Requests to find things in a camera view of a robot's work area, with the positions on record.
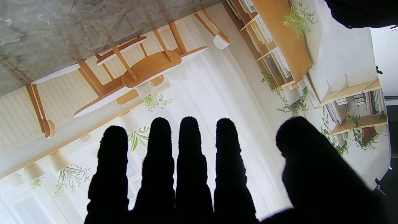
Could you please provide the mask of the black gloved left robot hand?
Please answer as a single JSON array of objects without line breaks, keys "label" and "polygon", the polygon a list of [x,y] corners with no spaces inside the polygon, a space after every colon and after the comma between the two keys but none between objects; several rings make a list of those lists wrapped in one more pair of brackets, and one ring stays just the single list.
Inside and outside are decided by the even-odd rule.
[{"label": "black gloved left robot hand", "polygon": [[397,0],[326,0],[332,17],[348,29],[398,23]]}]

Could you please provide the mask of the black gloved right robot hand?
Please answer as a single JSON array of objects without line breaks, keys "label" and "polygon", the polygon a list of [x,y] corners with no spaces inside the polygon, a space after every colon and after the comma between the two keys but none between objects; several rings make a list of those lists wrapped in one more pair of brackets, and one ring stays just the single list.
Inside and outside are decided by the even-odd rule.
[{"label": "black gloved right robot hand", "polygon": [[207,162],[197,120],[181,120],[178,158],[172,156],[171,127],[152,121],[141,187],[128,209],[128,137],[108,127],[98,150],[85,224],[388,224],[382,200],[304,117],[286,120],[276,145],[285,166],[282,181],[292,208],[256,218],[235,124],[216,124],[214,194],[207,185]]}]

